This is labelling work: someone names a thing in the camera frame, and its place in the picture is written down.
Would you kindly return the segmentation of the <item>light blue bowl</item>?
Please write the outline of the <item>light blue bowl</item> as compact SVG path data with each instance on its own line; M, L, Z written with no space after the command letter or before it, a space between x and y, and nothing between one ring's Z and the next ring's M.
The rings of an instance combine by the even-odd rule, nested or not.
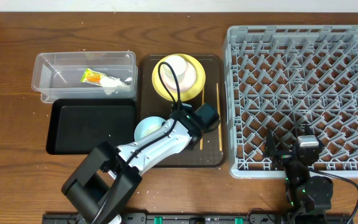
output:
M134 140L138 141L158 130L165 122L165 119L158 116L150 116L143 119L135 128Z

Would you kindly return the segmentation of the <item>plastic wrapper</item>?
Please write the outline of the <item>plastic wrapper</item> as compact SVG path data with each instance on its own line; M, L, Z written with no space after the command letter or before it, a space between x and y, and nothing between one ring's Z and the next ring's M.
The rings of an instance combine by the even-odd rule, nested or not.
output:
M121 88L128 87L128 85L122 82L119 78L110 77L104 73L96 72L89 68L84 71L80 82L100 86L107 95L110 95Z

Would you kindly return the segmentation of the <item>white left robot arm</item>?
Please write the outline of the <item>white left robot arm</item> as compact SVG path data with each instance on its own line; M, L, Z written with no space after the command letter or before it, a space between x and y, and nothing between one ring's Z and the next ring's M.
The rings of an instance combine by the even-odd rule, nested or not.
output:
M138 141L112 147L96 146L62 186L62 193L85 223L120 223L121 211L142 176L165 158L192 148L219 122L205 103L196 111L178 103L162 126Z

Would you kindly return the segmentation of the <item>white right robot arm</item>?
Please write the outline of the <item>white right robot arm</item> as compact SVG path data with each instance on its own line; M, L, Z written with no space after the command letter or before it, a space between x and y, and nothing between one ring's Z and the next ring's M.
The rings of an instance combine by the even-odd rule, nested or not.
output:
M272 167L285 171L286 194L291 209L275 223L327 223L325 211L331 208L333 182L330 178L311 176L309 166L319 159L324 144L305 126L305 134L298 136L289 150L278 150L269 129L264 157L272 160Z

